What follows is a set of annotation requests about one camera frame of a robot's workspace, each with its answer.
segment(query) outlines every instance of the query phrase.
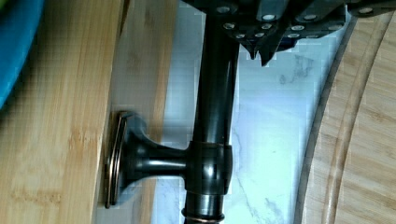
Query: blue object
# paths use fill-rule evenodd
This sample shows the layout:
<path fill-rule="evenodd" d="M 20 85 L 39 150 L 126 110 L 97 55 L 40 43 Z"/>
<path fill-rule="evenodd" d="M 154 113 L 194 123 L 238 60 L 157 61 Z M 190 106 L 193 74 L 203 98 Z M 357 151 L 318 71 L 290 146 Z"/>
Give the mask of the blue object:
<path fill-rule="evenodd" d="M 21 72 L 43 6 L 44 0 L 11 0 L 0 11 L 0 109 Z"/>

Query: marble wall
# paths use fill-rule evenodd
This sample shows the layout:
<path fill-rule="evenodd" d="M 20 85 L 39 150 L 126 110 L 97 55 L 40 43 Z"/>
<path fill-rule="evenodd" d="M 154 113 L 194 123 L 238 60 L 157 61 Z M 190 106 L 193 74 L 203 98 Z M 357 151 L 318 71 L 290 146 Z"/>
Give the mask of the marble wall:
<path fill-rule="evenodd" d="M 169 147 L 191 140 L 204 27 L 205 15 L 180 3 L 163 129 Z M 302 40 L 265 67 L 240 49 L 224 223 L 292 223 L 307 137 L 343 34 Z M 183 223 L 184 199 L 182 179 L 159 178 L 152 224 Z"/>

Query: wooden cutting board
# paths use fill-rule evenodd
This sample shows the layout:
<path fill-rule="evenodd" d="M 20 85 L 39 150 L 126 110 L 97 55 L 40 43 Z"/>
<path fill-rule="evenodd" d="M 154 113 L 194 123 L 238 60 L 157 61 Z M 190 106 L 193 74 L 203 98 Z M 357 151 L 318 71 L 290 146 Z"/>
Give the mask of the wooden cutting board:
<path fill-rule="evenodd" d="M 296 223 L 396 223 L 396 16 L 359 19 L 337 60 Z"/>
<path fill-rule="evenodd" d="M 111 112 L 146 113 L 159 140 L 177 4 L 125 5 L 46 1 L 34 48 L 0 113 L 0 223 L 93 223 L 103 202 Z M 117 50 L 122 24 L 126 55 Z M 145 200 L 134 208 L 140 223 L 150 222 L 153 183 L 145 186 Z"/>

